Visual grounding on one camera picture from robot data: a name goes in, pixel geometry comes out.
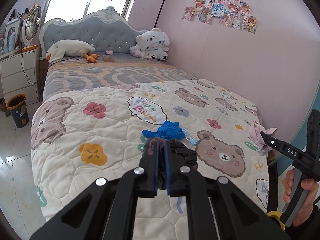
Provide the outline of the person's right hand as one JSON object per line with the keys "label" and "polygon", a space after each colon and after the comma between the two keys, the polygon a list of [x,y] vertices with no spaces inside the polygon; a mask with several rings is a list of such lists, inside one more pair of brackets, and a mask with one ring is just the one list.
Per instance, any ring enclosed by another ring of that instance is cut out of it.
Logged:
{"label": "person's right hand", "polygon": [[[283,186],[285,188],[285,192],[283,195],[283,200],[286,204],[291,202],[291,191],[293,187],[293,180],[295,178],[295,169],[292,169],[287,172],[286,177],[283,179]],[[305,179],[301,182],[301,187],[308,191],[308,195],[298,211],[295,219],[292,222],[293,226],[300,226],[311,216],[313,211],[313,201],[316,199],[316,195],[318,192],[319,184],[312,178]]]}

